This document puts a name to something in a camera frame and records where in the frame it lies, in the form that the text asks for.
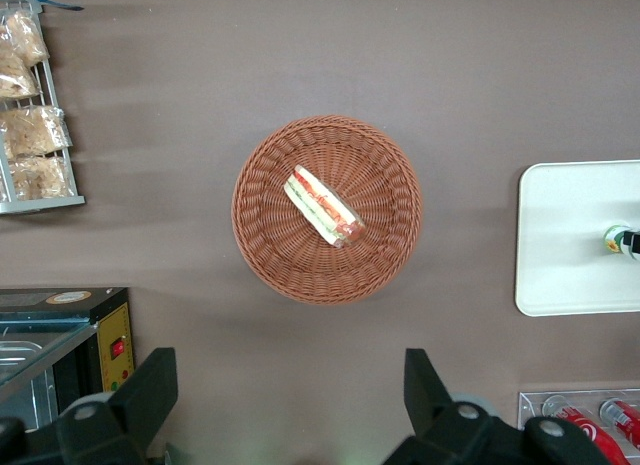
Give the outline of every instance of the packaged bread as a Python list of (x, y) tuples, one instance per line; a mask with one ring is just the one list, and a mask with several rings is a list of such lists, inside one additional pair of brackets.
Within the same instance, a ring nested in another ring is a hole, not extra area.
[(73, 195), (61, 157), (27, 157), (9, 163), (18, 200)]
[(4, 54), (7, 51), (15, 52), (13, 45), (11, 45), (11, 37), (7, 31), (7, 27), (0, 24), (0, 52)]
[(71, 145), (62, 109), (32, 105), (0, 112), (0, 131), (8, 159), (45, 155)]
[(4, 16), (7, 33), (16, 55), (27, 67), (49, 58), (42, 33), (30, 10), (11, 10)]
[(31, 70), (13, 50), (0, 45), (0, 99), (20, 100), (38, 93)]
[(365, 225), (358, 214), (303, 166), (296, 165), (284, 191), (330, 245), (342, 248), (364, 234)]

